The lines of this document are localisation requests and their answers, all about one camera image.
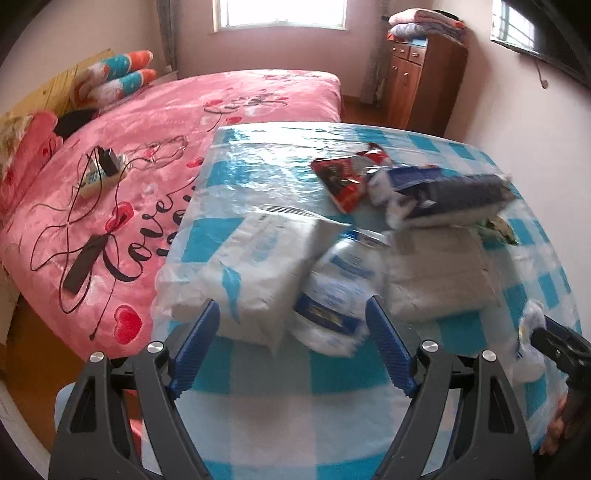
silver bolt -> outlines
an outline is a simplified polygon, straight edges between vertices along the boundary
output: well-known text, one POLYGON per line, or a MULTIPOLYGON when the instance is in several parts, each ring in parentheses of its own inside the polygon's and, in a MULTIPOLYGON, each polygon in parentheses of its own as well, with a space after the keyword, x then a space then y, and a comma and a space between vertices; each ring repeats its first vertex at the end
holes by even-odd
POLYGON ((159 353, 164 349, 164 344, 162 342, 152 342, 148 345, 148 352, 150 353, 159 353))
POLYGON ((90 356, 90 361, 94 364, 97 364, 98 362, 102 361, 103 358, 105 358, 105 354, 103 352, 95 352, 90 356))
POLYGON ((482 352, 482 358, 487 362, 494 362, 496 360, 496 353, 492 350, 484 350, 482 352))
POLYGON ((423 350, 425 350, 426 352, 437 352, 439 350, 439 345, 436 344, 435 342, 433 342, 433 340, 425 340, 423 342, 423 350))

checkered tablecloth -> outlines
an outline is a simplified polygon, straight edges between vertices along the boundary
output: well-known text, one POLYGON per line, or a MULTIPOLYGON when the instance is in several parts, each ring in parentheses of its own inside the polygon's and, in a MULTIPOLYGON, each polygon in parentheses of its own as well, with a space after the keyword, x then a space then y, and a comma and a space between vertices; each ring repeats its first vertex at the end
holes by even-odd
MULTIPOLYGON (((400 163, 438 164, 460 173, 499 171, 477 148, 393 129, 322 123, 220 128, 158 276, 152 337, 166 337, 174 327, 163 305, 174 301, 175 286, 190 281, 252 206, 302 207, 383 229, 383 215, 369 205, 352 217, 339 215, 309 169, 315 157, 350 154, 368 141, 400 163)), ((502 305, 434 319, 419 333, 462 355, 490 348, 510 368, 528 299, 541 301, 547 314, 579 332, 580 323, 560 261, 527 204, 519 197, 503 216, 521 245, 485 244, 502 278, 502 305)), ((514 388, 532 447, 541 441, 564 389, 564 378, 550 362, 540 380, 514 388)), ((428 471, 441 464, 456 404, 452 393, 428 471)), ((408 399, 391 385, 371 341, 345 359, 316 354, 291 338, 276 357, 259 346, 216 338, 177 407, 216 479, 366 479, 395 436, 408 399)), ((157 470, 146 441, 143 457, 157 470)))

pink bedspread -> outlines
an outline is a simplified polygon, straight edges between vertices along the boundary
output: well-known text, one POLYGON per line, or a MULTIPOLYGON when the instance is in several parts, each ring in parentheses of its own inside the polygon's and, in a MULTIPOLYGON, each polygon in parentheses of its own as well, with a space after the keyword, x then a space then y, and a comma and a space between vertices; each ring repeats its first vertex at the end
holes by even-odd
POLYGON ((82 358, 97 350, 111 358, 136 353, 151 334, 154 277, 215 129, 338 122, 339 111, 339 80, 322 72, 219 73, 148 89, 55 154, 0 232, 1 260, 35 311, 82 358), (72 207, 85 154, 97 144, 126 152, 131 164, 118 189, 78 197, 72 207), (74 296, 63 280, 91 235, 108 241, 74 296))

window sill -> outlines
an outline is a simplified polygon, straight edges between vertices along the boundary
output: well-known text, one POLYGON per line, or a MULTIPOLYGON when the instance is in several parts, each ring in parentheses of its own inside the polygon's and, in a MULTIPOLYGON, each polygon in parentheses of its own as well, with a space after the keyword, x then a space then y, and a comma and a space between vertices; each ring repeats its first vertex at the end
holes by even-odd
POLYGON ((331 27, 329 25, 303 25, 303 24, 294 24, 288 22, 275 22, 275 23, 265 23, 265 24, 251 24, 251 25, 237 25, 235 27, 214 27, 212 33, 222 33, 222 32, 231 32, 231 31, 238 31, 238 30, 253 30, 255 28, 272 28, 272 27, 295 27, 295 28, 318 28, 320 30, 338 30, 338 31, 348 31, 346 27, 331 27))

curtain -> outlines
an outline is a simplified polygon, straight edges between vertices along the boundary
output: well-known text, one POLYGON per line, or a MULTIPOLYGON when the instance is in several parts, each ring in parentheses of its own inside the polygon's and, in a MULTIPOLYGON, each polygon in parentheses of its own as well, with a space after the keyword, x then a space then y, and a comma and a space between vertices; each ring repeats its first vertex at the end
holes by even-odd
MULTIPOLYGON (((379 10, 381 15, 390 16, 391 6, 390 0, 374 0, 379 2, 379 10)), ((369 57, 369 64, 363 80, 363 87, 361 88, 360 100, 363 103, 374 103, 377 100, 378 90, 386 79, 388 73, 387 58, 388 43, 386 36, 389 30, 389 23, 380 20, 379 27, 376 29, 374 46, 369 57)))
POLYGON ((160 36, 164 49, 164 60, 172 71, 177 70, 177 46, 176 46, 176 0, 156 0, 158 8, 158 20, 160 21, 160 36))

